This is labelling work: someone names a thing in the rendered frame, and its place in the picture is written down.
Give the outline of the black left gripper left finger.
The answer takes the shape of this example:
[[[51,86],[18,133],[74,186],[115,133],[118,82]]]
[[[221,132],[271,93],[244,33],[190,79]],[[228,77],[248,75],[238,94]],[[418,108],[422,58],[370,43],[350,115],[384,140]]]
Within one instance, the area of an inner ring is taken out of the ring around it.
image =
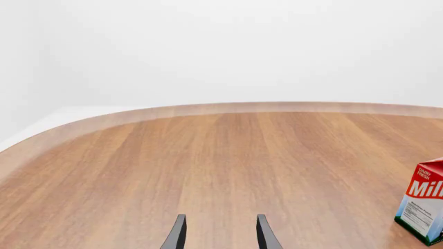
[[[177,215],[177,219],[160,249],[184,249],[185,243],[186,216],[185,214],[179,214]]]

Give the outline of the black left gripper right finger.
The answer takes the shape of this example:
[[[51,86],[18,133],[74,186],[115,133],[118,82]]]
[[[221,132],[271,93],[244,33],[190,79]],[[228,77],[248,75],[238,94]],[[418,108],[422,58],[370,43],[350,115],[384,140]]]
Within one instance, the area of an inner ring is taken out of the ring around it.
[[[257,215],[256,234],[259,249],[283,249],[264,214]]]

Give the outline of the red and white milk carton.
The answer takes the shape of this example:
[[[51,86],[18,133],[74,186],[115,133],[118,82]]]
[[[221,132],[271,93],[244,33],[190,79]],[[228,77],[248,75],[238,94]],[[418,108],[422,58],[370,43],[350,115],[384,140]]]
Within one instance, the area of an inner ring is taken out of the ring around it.
[[[443,241],[443,157],[417,164],[394,220],[426,246]]]

